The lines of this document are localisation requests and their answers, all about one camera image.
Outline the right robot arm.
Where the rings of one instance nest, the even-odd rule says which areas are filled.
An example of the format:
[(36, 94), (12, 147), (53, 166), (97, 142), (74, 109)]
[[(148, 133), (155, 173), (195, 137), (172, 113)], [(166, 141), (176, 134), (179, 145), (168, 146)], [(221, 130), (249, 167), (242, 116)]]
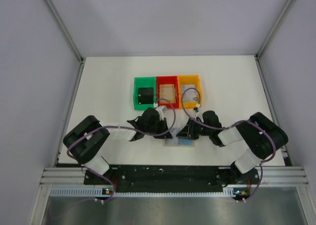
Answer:
[(229, 176), (235, 181), (258, 166), (268, 161), (276, 151), (288, 143), (288, 135), (261, 112), (250, 116), (248, 120), (239, 121), (224, 128), (214, 111), (199, 111), (190, 117), (186, 125), (176, 135), (178, 138), (197, 140), (207, 136), (219, 147), (244, 141), (248, 148), (230, 165)]

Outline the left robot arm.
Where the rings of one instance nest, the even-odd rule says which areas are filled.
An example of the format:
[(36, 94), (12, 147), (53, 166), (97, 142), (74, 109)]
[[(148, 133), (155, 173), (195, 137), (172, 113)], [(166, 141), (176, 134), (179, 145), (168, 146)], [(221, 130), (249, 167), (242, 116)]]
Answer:
[(67, 155), (80, 165), (104, 175), (110, 166), (98, 152), (107, 140), (134, 142), (145, 135), (156, 139), (173, 138), (164, 116), (166, 110), (166, 106), (148, 108), (141, 116), (128, 120), (129, 125), (113, 123), (102, 126), (95, 116), (87, 116), (64, 137)]

